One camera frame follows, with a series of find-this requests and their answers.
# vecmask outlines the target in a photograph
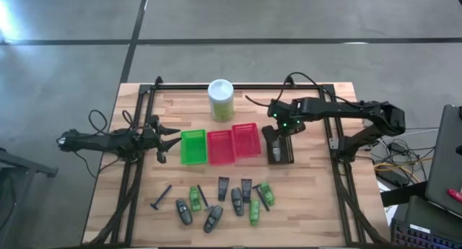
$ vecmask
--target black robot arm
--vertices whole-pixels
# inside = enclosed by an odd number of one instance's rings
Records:
[[[140,152],[157,148],[157,160],[166,163],[164,153],[178,143],[181,138],[163,141],[161,135],[179,132],[178,129],[165,128],[159,124],[159,117],[153,115],[151,123],[142,128],[122,128],[110,134],[82,134],[75,129],[64,132],[57,140],[58,147],[64,152],[77,152],[87,149],[110,152],[122,160],[132,162],[139,158]]]
[[[365,118],[373,124],[353,136],[338,140],[337,155],[340,160],[354,161],[357,150],[380,137],[397,136],[406,130],[404,111],[388,102],[326,102],[319,98],[304,97],[294,99],[290,104],[272,100],[268,107],[268,117],[276,119],[277,129],[263,127],[263,135],[270,163],[291,163],[293,154],[289,136],[306,129],[304,122],[319,121],[324,118]]]

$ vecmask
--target white container lid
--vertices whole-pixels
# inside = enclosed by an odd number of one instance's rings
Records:
[[[216,79],[210,83],[207,92],[212,102],[229,102],[233,97],[234,87],[225,79]]]

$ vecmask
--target green toy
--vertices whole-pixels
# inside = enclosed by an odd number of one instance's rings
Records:
[[[189,201],[193,211],[201,210],[201,197],[199,196],[199,191],[196,186],[191,186],[189,190]]]
[[[250,225],[256,226],[260,219],[260,201],[252,199],[250,201]]]
[[[274,195],[268,183],[260,184],[260,189],[268,206],[274,206]]]

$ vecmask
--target gray floor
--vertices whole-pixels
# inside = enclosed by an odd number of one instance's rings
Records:
[[[130,39],[140,1],[0,0],[0,37]],[[149,0],[140,38],[462,37],[461,18],[457,0]],[[54,140],[69,128],[91,132],[93,108],[110,116],[127,50],[0,46],[0,147],[59,167],[55,179],[35,180],[20,223],[22,248],[80,242],[94,180]],[[408,127],[433,127],[444,104],[462,100],[461,56],[462,44],[146,45],[136,48],[128,82],[280,82],[303,71],[319,82],[354,82],[359,99],[403,108]],[[436,133],[402,139],[428,147]],[[95,172],[100,154],[82,154]]]

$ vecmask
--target wooden tabletop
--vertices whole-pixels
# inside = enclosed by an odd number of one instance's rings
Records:
[[[352,83],[333,84],[337,95],[350,101],[356,100]],[[121,112],[127,110],[134,114],[138,88],[139,84],[121,85],[111,129],[127,127]],[[266,116],[266,108],[248,102],[244,95],[268,103],[278,94],[278,90],[235,90],[235,115],[229,123],[217,123],[211,119],[206,90],[156,91],[153,113],[160,117],[165,127],[179,128],[182,131],[231,129],[233,124],[249,122],[257,123],[258,128],[269,124],[275,126],[275,120]],[[286,90],[281,100],[290,102],[297,97],[318,97],[318,93],[315,90]],[[355,134],[362,129],[361,120],[341,121],[346,135]],[[259,157],[238,159],[230,166],[182,165],[180,144],[170,150],[167,163],[163,165],[157,162],[155,150],[148,151],[141,179],[132,246],[344,245],[324,124],[323,121],[318,121],[305,125],[306,131],[292,137],[295,153],[293,165],[268,165],[266,145],[261,132],[262,154]],[[179,134],[175,134],[164,139],[178,136]],[[115,156],[111,154],[105,155],[101,167],[114,159]],[[114,212],[122,169],[123,163],[117,162],[98,176],[84,242],[94,238]],[[388,239],[388,226],[370,161],[357,158],[352,163],[352,169],[361,210],[378,232]],[[224,202],[218,202],[217,199],[219,176],[230,178]],[[254,185],[268,181],[274,192],[276,203],[270,212],[261,207],[257,227],[250,225],[247,204],[244,217],[237,217],[232,209],[230,189],[240,187],[241,178],[253,179]],[[154,203],[170,184],[173,188],[159,204],[160,210],[155,211],[149,204]],[[175,210],[175,200],[184,198],[189,201],[189,187],[197,184],[201,185],[209,204],[219,204],[225,209],[216,229],[210,234],[203,231],[206,212],[194,212],[193,224],[185,226]],[[252,199],[258,199],[255,191],[252,192]],[[128,210],[122,221],[121,234],[125,233],[127,214]],[[349,218],[353,237],[356,237],[351,212]]]

